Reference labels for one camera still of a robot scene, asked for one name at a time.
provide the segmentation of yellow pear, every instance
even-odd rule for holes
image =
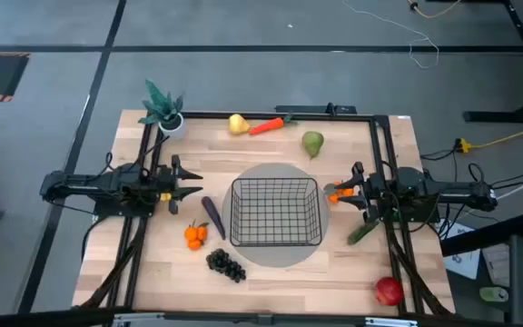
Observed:
[[[238,114],[229,117],[229,131],[232,134],[241,134],[250,130],[250,125]]]

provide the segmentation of eggplant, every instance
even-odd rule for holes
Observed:
[[[219,216],[217,208],[215,208],[215,203],[213,203],[209,196],[204,196],[201,199],[201,203],[207,214],[209,214],[209,218],[213,220],[213,223],[215,224],[215,227],[217,227],[217,231],[219,231],[222,239],[225,240],[225,229],[223,228],[222,218]]]

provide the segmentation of red apple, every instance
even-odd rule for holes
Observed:
[[[384,305],[397,305],[403,300],[403,288],[392,277],[382,277],[377,282],[377,300]]]

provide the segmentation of wooden board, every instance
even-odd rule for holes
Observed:
[[[132,162],[138,154],[143,126],[136,123],[145,111],[123,111],[113,145],[114,165]],[[420,169],[419,151],[408,117],[390,118],[399,165]],[[322,314],[388,314],[394,307],[379,305],[373,286],[390,276],[390,259],[382,226],[359,243],[349,246],[350,231],[362,224],[355,207],[339,203],[331,206],[328,231],[318,250],[307,260],[287,268],[261,267],[247,261],[210,227],[209,239],[200,251],[186,247],[183,231],[193,220],[207,222],[202,196],[210,196],[222,210],[223,196],[232,181],[244,170],[260,163],[288,163],[316,179],[319,187],[350,177],[350,168],[362,161],[366,173],[374,172],[368,124],[351,122],[300,122],[271,133],[233,136],[224,119],[187,119],[187,135],[181,141],[163,145],[161,164],[169,164],[179,154],[183,167],[203,176],[202,181],[184,181],[203,190],[180,203],[178,215],[168,213],[167,205],[157,207],[149,220],[139,270],[134,309],[156,311],[277,312]],[[324,134],[318,157],[310,160],[301,148],[304,132]],[[384,140],[380,131],[381,142]],[[76,285],[74,304],[85,301],[113,266],[122,218],[110,218],[90,235],[82,270]],[[454,310],[439,240],[429,228],[412,234],[419,273],[443,305]],[[222,247],[247,271],[246,282],[236,284],[208,269],[205,256]],[[121,280],[118,303],[128,272]],[[410,296],[410,286],[404,287]],[[408,298],[412,308],[412,299]]]

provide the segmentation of black wire basket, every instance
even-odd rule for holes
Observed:
[[[318,185],[311,178],[239,178],[232,184],[234,246],[322,242]]]

